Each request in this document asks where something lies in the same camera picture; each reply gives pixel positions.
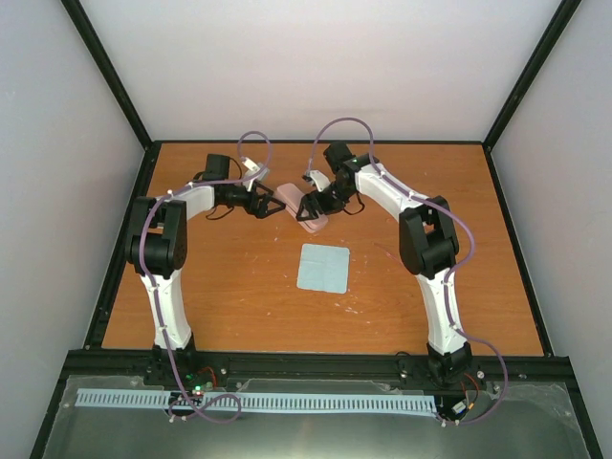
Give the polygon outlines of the pink glasses case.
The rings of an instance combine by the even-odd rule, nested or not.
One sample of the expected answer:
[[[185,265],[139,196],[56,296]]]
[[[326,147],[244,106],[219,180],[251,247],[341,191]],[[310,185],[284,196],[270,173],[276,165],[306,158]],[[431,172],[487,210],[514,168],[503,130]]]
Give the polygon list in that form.
[[[285,204],[287,212],[309,233],[317,233],[328,223],[326,215],[313,220],[298,221],[298,211],[305,194],[293,183],[286,183],[276,188],[274,196]]]

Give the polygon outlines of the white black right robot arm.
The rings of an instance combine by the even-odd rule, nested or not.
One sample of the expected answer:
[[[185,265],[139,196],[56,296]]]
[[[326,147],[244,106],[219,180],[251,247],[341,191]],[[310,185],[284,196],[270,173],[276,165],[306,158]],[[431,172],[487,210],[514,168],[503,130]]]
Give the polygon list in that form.
[[[346,210],[352,197],[366,196],[398,223],[399,256],[419,284],[428,324],[427,369],[439,385],[466,370],[472,353],[454,287],[459,241],[448,201],[405,185],[371,154],[356,156],[335,142],[323,156],[334,175],[308,167],[303,180],[315,189],[301,198],[298,221]]]

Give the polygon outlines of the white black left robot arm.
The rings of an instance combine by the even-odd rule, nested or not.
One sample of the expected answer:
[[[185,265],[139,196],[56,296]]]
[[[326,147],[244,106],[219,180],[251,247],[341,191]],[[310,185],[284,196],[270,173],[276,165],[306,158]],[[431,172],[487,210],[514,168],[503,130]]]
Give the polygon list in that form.
[[[188,220],[218,207],[242,208],[257,219],[285,208],[262,183],[267,164],[242,156],[238,165],[245,170],[232,180],[232,162],[229,156],[209,154],[205,169],[181,188],[136,198],[128,220],[125,258],[140,277],[154,320],[153,374],[181,385],[192,383],[199,373],[181,280]]]

